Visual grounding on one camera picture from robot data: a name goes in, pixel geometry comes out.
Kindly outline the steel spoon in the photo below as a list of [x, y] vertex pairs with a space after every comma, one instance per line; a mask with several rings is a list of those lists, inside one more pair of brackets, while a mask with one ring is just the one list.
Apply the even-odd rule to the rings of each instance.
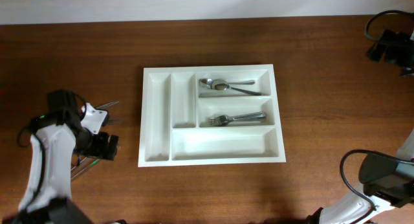
[[224, 91], [224, 90], [227, 90], [227, 89], [232, 89], [234, 91], [238, 91], [238, 92], [245, 93], [245, 94], [248, 94], [248, 95], [254, 95], [254, 96], [261, 96], [262, 95], [261, 93], [258, 93], [258, 92], [255, 92], [255, 91], [248, 91], [248, 90], [245, 90], [245, 89], [239, 89], [239, 88], [231, 87], [229, 84], [213, 84], [212, 89], [218, 90], [218, 91]]
[[[211, 89], [214, 79], [211, 78], [201, 78], [199, 80], [199, 85], [206, 89]], [[230, 82], [232, 85], [254, 85], [256, 82], [254, 80], [246, 80], [242, 82]]]

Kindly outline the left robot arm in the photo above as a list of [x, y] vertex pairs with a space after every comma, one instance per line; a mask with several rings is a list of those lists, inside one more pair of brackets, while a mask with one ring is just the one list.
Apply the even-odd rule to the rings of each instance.
[[112, 161], [118, 136], [102, 132], [109, 121], [109, 104], [93, 107], [73, 91], [48, 93], [47, 113], [34, 117], [22, 130], [30, 135], [32, 162], [17, 214], [3, 223], [90, 223], [72, 201], [72, 156]]

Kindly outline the white plastic cutlery tray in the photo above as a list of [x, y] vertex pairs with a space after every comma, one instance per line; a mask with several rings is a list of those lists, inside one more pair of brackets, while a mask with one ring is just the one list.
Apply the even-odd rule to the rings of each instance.
[[[262, 95], [206, 89], [201, 78]], [[230, 84], [246, 80], [256, 83]], [[285, 160], [271, 64], [144, 69], [140, 167]]]

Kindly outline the small steel teaspoon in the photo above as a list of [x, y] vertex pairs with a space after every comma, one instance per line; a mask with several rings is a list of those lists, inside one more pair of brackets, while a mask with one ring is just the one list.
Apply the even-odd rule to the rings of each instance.
[[112, 101], [112, 102], [109, 102], [109, 103], [106, 103], [106, 104], [96, 106], [95, 109], [107, 109], [108, 107], [111, 107], [111, 106], [113, 106], [115, 104], [118, 104], [118, 103], [119, 103], [118, 100]]
[[107, 125], [111, 125], [111, 124], [120, 124], [122, 123], [121, 119], [114, 119], [114, 120], [108, 120], [107, 121]]

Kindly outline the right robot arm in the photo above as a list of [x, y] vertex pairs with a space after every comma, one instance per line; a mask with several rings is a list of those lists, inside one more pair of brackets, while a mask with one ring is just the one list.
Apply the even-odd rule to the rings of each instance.
[[[402, 67], [401, 76], [413, 77], [413, 35], [383, 31], [380, 40], [367, 52], [370, 60], [384, 59]], [[353, 187], [344, 172], [346, 159], [353, 154], [366, 157], [358, 173], [358, 185]], [[340, 175], [349, 189], [337, 203], [319, 208], [305, 223], [369, 223], [374, 216], [394, 208], [413, 204], [413, 134], [392, 157], [371, 150], [351, 150], [340, 161]]]

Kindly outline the steel serrated tongs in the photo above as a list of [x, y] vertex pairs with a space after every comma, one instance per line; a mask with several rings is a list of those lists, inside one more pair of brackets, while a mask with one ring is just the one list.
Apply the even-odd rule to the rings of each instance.
[[98, 164], [101, 160], [93, 157], [83, 157], [80, 159], [79, 163], [73, 164], [71, 166], [71, 181], [76, 180], [85, 172], [90, 170], [93, 166]]

